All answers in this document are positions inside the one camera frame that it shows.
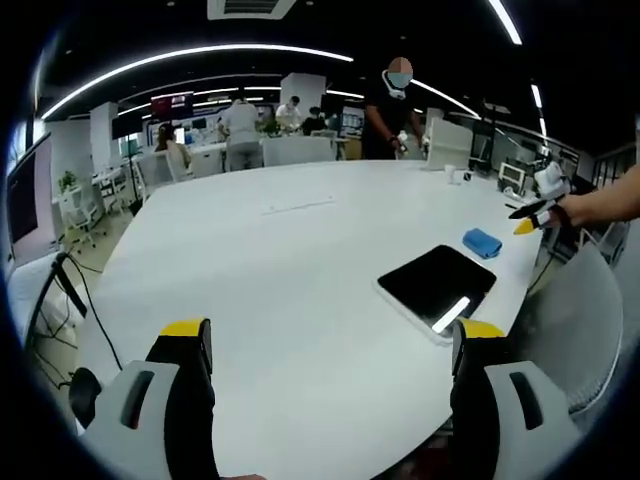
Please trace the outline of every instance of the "black shirt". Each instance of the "black shirt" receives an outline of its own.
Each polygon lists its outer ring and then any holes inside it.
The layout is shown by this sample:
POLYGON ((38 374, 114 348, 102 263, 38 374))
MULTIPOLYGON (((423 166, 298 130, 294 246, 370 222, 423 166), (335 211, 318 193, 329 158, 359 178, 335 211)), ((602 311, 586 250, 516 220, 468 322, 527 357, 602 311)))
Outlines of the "black shirt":
POLYGON ((311 135, 311 132, 325 130, 326 128, 324 118, 307 117, 306 120, 302 122, 302 133, 305 135, 311 135))
MULTIPOLYGON (((378 112, 385 125, 393 135, 398 135, 400 130, 409 121, 411 116, 411 101, 405 90, 405 98, 394 98, 389 94, 389 89, 382 80, 382 75, 378 74, 369 79, 369 84, 364 98, 365 108, 369 105, 378 107, 378 112)), ((388 145, 376 127, 365 115, 364 128, 362 130, 362 147, 382 147, 388 145)))

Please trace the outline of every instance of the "person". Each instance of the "person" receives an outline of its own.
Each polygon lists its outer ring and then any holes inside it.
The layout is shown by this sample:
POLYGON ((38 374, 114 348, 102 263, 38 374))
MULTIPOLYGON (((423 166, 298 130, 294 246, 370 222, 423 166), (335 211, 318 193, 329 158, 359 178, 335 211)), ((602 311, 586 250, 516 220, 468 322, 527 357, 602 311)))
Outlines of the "person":
POLYGON ((364 99, 363 158, 396 158, 396 152, 401 150, 398 134, 407 123, 411 123, 418 142, 422 141, 424 131, 406 92, 412 78, 409 60, 397 57, 380 75, 369 80, 364 99))
MULTIPOLYGON (((574 227, 628 221, 640 217, 640 165, 634 165, 616 183, 586 195, 567 195, 558 204, 574 227)), ((559 217, 551 212, 551 224, 559 217)))
POLYGON ((175 127, 170 123, 165 123, 160 126, 158 129, 158 146, 156 147, 156 152, 168 150, 172 156, 177 156, 179 158, 177 161, 181 161, 184 168, 187 169, 191 164, 191 155, 187 147, 181 143, 176 143, 174 132, 175 127))
POLYGON ((319 107, 311 107, 309 109, 310 116, 302 122, 302 133, 305 135, 311 135, 311 132, 316 130, 324 130, 326 127, 324 118, 320 116, 319 107))
POLYGON ((258 109, 247 102, 243 90, 236 93, 233 104, 221 118, 218 129, 227 137, 229 170, 262 167, 262 146, 257 130, 260 116, 258 109))
POLYGON ((302 115, 298 110, 300 97, 294 95, 287 103, 283 103, 276 110, 276 120, 280 127, 284 130, 297 130, 302 122, 302 115))

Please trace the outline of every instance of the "potted plant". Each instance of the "potted plant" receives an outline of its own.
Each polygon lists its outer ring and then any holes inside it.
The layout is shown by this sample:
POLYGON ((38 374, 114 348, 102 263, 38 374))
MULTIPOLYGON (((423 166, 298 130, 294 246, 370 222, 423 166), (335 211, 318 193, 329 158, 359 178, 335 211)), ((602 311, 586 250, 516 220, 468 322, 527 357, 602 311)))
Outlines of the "potted plant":
POLYGON ((64 193, 67 189, 73 187, 76 184, 76 176, 69 170, 64 172, 62 178, 58 180, 58 186, 60 187, 60 193, 64 193))

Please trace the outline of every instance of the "white shirt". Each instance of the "white shirt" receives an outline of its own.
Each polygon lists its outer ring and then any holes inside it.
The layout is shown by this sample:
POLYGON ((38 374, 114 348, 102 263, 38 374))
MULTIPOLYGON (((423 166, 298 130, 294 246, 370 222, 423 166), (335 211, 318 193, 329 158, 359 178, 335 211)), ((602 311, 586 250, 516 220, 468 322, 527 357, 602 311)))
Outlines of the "white shirt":
POLYGON ((250 103, 234 102, 222 114, 222 124, 229 131, 228 145, 260 141, 256 122, 260 119, 258 109, 250 103))
POLYGON ((276 120, 290 127, 299 127, 302 123, 302 115, 298 107, 290 108, 288 103, 283 103, 276 110, 276 120))

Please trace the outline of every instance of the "blue sponge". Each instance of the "blue sponge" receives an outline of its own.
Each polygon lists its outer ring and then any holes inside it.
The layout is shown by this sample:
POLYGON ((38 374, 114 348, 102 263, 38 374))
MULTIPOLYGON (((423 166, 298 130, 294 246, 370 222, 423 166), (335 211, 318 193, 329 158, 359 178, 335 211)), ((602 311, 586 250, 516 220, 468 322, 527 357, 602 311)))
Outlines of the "blue sponge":
POLYGON ((502 248, 502 242, 500 240, 484 233, 479 228, 474 228, 465 233, 462 238, 462 243, 482 258, 496 257, 502 248))

